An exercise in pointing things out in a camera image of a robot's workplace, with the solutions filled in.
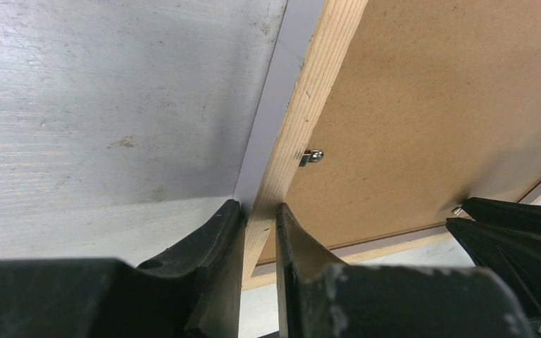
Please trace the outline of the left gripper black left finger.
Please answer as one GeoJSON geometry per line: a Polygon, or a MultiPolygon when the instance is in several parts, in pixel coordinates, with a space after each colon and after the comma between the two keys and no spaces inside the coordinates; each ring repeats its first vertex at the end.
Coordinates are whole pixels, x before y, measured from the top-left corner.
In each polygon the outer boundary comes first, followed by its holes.
{"type": "Polygon", "coordinates": [[[227,200],[132,267],[117,258],[0,261],[0,337],[236,337],[244,215],[227,200]]]}

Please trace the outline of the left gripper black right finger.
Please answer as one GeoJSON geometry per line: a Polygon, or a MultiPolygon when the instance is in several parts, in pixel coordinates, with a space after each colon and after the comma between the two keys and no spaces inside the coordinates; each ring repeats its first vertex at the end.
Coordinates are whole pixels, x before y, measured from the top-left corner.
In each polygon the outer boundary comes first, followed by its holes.
{"type": "Polygon", "coordinates": [[[275,214],[281,337],[533,337],[518,299],[484,268],[350,265],[287,204],[275,214]]]}

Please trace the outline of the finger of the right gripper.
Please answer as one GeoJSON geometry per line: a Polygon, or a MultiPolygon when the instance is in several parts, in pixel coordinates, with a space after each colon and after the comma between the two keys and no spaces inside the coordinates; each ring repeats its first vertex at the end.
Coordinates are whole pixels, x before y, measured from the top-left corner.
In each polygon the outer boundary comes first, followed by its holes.
{"type": "Polygon", "coordinates": [[[541,235],[541,206],[538,205],[472,197],[462,203],[461,209],[479,223],[541,235]]]}
{"type": "Polygon", "coordinates": [[[449,218],[445,226],[478,267],[503,279],[531,320],[541,320],[541,225],[523,229],[449,218]]]}

